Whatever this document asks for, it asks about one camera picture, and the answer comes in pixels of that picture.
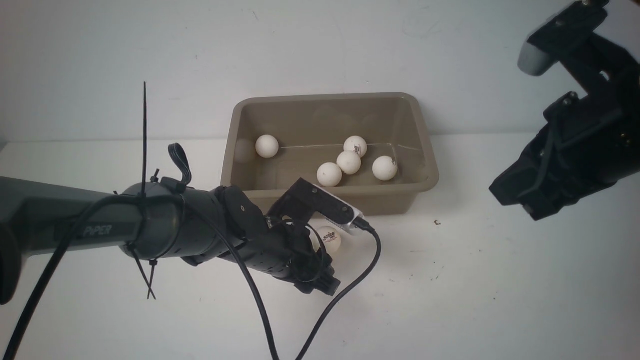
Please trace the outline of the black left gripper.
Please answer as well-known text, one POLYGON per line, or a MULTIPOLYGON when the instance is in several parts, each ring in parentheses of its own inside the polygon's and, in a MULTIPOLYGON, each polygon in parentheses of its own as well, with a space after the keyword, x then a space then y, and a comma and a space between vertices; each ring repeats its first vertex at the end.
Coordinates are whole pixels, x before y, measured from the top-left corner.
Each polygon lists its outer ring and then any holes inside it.
POLYGON ((318 290, 334 296, 341 282, 335 278, 333 259, 314 251, 308 222, 270 218, 237 186, 220 188, 226 239, 249 269, 291 283, 300 292, 318 290))

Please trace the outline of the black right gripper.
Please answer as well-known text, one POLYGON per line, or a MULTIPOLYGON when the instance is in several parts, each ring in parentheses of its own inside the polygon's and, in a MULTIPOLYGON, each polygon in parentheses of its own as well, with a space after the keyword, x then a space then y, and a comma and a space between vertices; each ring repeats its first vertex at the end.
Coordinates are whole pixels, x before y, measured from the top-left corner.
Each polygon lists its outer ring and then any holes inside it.
POLYGON ((546 125, 489 187, 539 221, 637 174, 639 93, 569 92, 544 111, 546 125))

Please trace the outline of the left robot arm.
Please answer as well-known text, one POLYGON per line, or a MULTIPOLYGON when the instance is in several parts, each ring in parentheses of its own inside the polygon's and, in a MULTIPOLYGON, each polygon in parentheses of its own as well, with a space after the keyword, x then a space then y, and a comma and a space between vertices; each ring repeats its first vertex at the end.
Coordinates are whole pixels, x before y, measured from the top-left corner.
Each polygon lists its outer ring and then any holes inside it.
MULTIPOLYGON (((18 289, 28 258, 54 253, 92 205, 107 193, 1 178, 1 303, 18 289)), ((247 268, 293 284, 300 292, 333 296, 340 280, 332 258, 313 246, 307 228, 320 207, 292 194, 263 214, 238 186, 212 191, 186 187, 175 192, 169 180, 131 186, 118 199, 80 224, 69 251, 118 247, 142 261, 180 258, 196 267, 213 259, 235 262, 233 246, 247 268)))

